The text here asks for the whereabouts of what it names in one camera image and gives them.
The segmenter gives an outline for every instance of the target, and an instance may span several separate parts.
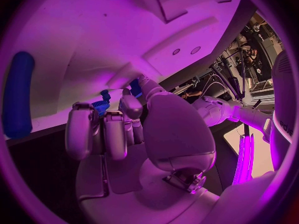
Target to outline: circular hole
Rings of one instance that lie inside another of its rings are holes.
[[[200,50],[200,46],[195,47],[192,51],[191,51],[191,55],[195,54],[196,52],[198,52]]]
[[[174,50],[174,52],[172,53],[173,55],[176,55],[177,53],[179,53],[180,49],[176,49]]]

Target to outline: blue handle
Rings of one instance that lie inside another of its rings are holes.
[[[34,58],[27,52],[15,54],[7,76],[2,121],[9,138],[22,138],[32,131],[30,117],[30,82]]]

